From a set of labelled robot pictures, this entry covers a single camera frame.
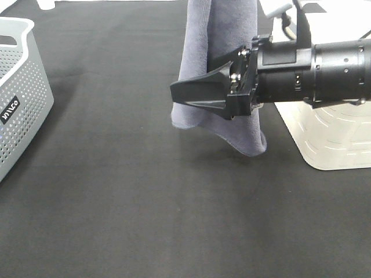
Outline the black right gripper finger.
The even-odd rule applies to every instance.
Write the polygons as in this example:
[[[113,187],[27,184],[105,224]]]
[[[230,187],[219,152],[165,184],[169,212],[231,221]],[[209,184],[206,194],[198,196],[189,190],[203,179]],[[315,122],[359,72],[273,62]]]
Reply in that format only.
[[[207,72],[213,71],[230,61],[233,62],[234,65],[237,65],[243,59],[241,52],[244,50],[246,50],[246,46],[240,46],[222,56],[209,58]]]
[[[207,74],[173,82],[170,85],[172,101],[231,119],[232,113],[227,107],[227,96],[231,91],[231,65],[225,63]]]

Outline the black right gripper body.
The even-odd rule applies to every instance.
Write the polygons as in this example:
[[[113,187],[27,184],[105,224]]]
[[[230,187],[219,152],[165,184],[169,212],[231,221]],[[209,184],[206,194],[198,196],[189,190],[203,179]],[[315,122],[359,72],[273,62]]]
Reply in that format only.
[[[250,48],[227,56],[230,88],[225,94],[228,116],[247,116],[262,103],[312,101],[315,97],[314,47],[310,36],[272,42],[256,36]]]

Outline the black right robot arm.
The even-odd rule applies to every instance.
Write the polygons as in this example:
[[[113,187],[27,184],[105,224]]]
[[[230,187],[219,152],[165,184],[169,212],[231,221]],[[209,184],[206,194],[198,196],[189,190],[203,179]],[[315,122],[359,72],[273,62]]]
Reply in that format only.
[[[370,40],[300,48],[295,41],[256,36],[251,48],[214,59],[206,74],[174,82],[170,91],[175,103],[226,120],[251,115],[262,103],[361,105],[370,100]]]

